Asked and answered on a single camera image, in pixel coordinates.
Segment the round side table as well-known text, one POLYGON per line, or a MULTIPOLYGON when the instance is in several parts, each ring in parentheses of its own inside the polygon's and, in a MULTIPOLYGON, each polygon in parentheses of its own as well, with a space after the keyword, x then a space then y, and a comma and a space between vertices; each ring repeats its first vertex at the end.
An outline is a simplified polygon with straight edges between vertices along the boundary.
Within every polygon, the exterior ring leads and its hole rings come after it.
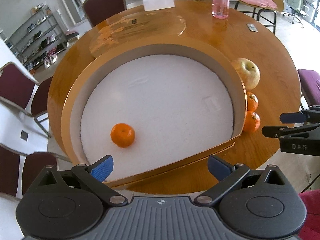
POLYGON ((234 9, 237 10, 238 5, 242 3, 249 7, 252 7, 252 11, 242 11, 243 13, 251 13, 252 18, 256 16, 256 20, 265 20, 268 24, 265 27, 272 27, 273 33, 276 33, 277 25, 277 13, 282 13, 284 11, 284 0, 237 0, 234 9), (269 20, 262 15, 263 12, 272 12, 274 15, 273 20, 269 20))

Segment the orange tangerine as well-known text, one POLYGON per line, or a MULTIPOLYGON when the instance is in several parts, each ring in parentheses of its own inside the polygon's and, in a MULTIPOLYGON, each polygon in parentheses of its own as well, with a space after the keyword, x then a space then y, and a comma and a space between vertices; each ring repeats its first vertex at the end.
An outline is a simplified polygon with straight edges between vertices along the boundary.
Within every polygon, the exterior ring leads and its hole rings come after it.
POLYGON ((248 111, 256 111, 258 108, 259 102, 258 98, 252 92, 247 92, 247 110, 248 111))
POLYGON ((110 137, 118 147, 127 148, 135 140, 135 130, 128 124, 118 123, 112 127, 110 137))
POLYGON ((258 130, 259 126, 260 116, 254 111, 247 111, 243 131, 253 133, 258 130))

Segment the red cloth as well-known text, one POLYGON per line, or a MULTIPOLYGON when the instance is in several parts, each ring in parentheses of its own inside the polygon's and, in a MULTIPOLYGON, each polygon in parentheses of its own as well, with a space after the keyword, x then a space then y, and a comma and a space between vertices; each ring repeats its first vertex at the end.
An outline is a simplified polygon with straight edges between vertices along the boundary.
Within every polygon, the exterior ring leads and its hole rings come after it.
POLYGON ((303 240, 320 240, 320 190, 299 194, 306 206, 306 220, 299 232, 303 240))

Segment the yellow-red apple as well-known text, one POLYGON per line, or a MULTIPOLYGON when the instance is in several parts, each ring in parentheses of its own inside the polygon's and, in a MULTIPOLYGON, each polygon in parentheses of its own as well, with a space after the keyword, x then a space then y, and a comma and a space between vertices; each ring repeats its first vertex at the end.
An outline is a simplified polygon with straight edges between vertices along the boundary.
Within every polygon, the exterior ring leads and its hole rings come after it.
POLYGON ((253 61, 239 58, 232 61, 231 64, 241 77, 247 90, 253 90, 257 87, 260 81, 260 70, 253 61))

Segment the purple cushioned chair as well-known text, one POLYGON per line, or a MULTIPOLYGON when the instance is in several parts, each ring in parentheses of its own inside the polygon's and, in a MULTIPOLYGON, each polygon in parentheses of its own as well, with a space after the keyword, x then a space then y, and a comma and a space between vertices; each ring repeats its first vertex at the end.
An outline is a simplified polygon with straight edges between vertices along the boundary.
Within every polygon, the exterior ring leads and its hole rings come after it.
POLYGON ((308 106, 319 105, 320 101, 320 75, 315 70, 299 69, 297 70, 301 92, 308 106))

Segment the round golden box base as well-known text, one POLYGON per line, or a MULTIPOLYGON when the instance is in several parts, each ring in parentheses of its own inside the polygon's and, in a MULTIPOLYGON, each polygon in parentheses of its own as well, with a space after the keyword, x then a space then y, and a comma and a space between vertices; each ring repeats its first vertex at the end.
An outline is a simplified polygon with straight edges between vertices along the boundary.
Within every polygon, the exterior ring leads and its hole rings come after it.
POLYGON ((91 164, 110 155, 107 182, 125 187, 234 145, 247 110, 244 84, 216 48, 192 39, 143 39, 108 50, 74 81, 61 117, 67 155, 91 164), (115 124, 135 130, 127 148, 115 124))

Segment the small grey card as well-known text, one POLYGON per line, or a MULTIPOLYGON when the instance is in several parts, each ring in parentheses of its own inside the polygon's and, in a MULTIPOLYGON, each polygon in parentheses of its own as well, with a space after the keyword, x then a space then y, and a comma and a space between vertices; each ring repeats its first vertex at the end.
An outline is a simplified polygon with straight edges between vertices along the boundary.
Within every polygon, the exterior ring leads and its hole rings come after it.
POLYGON ((256 28, 255 25, 253 25, 253 24, 248 23, 248 24, 247 24, 247 27, 248 27, 249 30, 252 31, 252 32, 255 32, 255 33, 258 32, 257 28, 256 28))

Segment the white tissue pack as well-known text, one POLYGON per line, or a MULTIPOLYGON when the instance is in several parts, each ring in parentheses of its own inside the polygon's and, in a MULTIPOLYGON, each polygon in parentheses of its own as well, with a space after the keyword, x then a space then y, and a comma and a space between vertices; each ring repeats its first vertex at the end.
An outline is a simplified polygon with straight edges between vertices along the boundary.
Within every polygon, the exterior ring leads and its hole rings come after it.
POLYGON ((167 8, 174 8, 174 0, 143 0, 145 11, 155 11, 167 8))

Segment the metal shoe rack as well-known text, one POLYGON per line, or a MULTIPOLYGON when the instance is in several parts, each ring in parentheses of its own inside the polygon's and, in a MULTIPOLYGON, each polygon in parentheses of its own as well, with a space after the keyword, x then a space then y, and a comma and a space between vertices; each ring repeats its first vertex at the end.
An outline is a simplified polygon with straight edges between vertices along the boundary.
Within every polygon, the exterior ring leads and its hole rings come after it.
POLYGON ((77 31, 63 31, 50 7, 39 4, 33 14, 11 35, 1 31, 1 39, 30 72, 46 68, 57 61, 57 55, 79 38, 77 31))

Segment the maroon banquet chair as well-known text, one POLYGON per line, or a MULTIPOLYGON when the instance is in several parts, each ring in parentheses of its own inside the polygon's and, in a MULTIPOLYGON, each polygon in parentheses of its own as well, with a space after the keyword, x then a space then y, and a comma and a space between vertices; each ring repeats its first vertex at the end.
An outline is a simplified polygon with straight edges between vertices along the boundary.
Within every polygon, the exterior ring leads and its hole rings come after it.
POLYGON ((42 123, 48 118, 39 119, 48 113, 47 102, 52 77, 37 83, 28 78, 12 62, 1 70, 1 102, 7 103, 25 115, 33 118, 39 128, 49 138, 51 134, 42 123))
POLYGON ((60 160, 71 162, 68 157, 53 152, 26 154, 1 144, 1 193, 15 197, 20 186, 25 194, 45 166, 57 168, 60 160))
POLYGON ((85 0, 82 9, 91 24, 95 27, 104 20, 127 9, 125 0, 85 0))

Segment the round golden box lid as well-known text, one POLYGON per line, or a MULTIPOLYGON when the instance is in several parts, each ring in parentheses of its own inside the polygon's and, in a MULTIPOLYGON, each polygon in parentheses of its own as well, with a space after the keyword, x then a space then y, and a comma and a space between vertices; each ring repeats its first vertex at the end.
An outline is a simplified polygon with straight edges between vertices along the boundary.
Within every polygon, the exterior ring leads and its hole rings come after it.
POLYGON ((108 49, 127 41, 156 35, 180 36, 186 26, 186 20, 171 10, 134 13, 102 27, 93 36, 89 51, 97 58, 108 49))

